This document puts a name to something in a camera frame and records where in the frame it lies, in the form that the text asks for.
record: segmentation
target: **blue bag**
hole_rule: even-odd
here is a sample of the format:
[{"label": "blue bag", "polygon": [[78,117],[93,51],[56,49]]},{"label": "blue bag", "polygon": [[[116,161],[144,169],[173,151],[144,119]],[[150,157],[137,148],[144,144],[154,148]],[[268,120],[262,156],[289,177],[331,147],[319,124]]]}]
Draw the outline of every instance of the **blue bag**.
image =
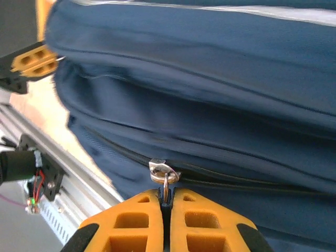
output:
[{"label": "blue bag", "polygon": [[58,0],[68,127],[124,198],[157,187],[163,159],[276,252],[336,251],[336,14],[232,2]]}]

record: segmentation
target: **bolt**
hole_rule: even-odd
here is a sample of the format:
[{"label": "bolt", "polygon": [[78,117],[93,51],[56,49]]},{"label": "bolt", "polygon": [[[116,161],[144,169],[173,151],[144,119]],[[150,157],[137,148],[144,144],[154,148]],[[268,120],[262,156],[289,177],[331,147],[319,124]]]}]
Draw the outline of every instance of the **bolt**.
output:
[{"label": "bolt", "polygon": [[54,188],[54,187],[55,187],[55,182],[54,182],[54,181],[49,182],[49,183],[47,184],[47,187],[48,187],[48,189],[52,189],[52,188]]}]

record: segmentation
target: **metal zipper slider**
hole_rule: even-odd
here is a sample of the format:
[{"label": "metal zipper slider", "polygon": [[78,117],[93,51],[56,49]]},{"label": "metal zipper slider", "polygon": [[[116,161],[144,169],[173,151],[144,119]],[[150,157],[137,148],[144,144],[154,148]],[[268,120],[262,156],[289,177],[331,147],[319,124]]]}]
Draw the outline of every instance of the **metal zipper slider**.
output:
[{"label": "metal zipper slider", "polygon": [[149,161],[149,170],[151,180],[163,184],[163,201],[168,202],[169,184],[179,181],[181,173],[174,171],[169,165],[165,164],[166,160],[152,159]]}]

